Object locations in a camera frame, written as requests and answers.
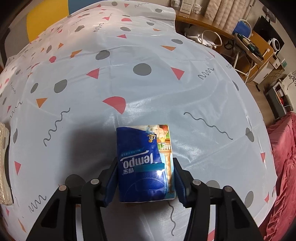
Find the red blanket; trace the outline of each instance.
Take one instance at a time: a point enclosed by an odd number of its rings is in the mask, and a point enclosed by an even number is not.
[[[296,114],[287,114],[267,132],[278,176],[277,198],[260,230],[265,241],[279,241],[296,217]]]

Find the wooden shelf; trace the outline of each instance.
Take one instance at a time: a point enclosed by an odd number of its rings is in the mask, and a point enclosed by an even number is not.
[[[201,14],[196,14],[192,12],[189,15],[189,14],[180,12],[179,10],[176,10],[176,9],[175,11],[176,11],[176,21],[201,26],[203,28],[214,31],[217,34],[223,35],[229,39],[234,39],[234,36],[232,34],[224,32],[222,28],[219,27],[219,25],[213,23],[211,20],[205,18]]]

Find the metal screw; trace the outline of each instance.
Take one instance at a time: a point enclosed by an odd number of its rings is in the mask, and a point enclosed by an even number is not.
[[[226,187],[224,187],[224,189],[225,189],[225,191],[226,192],[232,192],[232,187],[230,187],[230,186],[226,186]]]
[[[200,180],[198,180],[198,179],[194,179],[194,180],[192,181],[192,183],[193,183],[194,185],[196,185],[196,186],[199,186],[202,182],[201,182]]]
[[[100,180],[99,179],[96,179],[96,178],[94,178],[94,179],[91,180],[91,184],[93,184],[93,185],[96,185],[99,182],[100,182]]]
[[[66,189],[67,189],[67,186],[66,185],[59,186],[59,190],[60,191],[65,191]]]

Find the black monitor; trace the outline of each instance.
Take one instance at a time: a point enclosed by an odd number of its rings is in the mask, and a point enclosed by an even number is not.
[[[278,33],[274,30],[271,24],[263,16],[258,18],[253,30],[257,34],[259,34],[266,42],[268,42],[269,39],[276,38],[280,45],[279,51],[282,49],[283,45],[285,44],[282,38],[278,35]]]

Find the blue tissue packaging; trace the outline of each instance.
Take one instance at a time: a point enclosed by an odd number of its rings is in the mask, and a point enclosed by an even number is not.
[[[168,125],[118,127],[120,202],[174,199],[174,166]]]

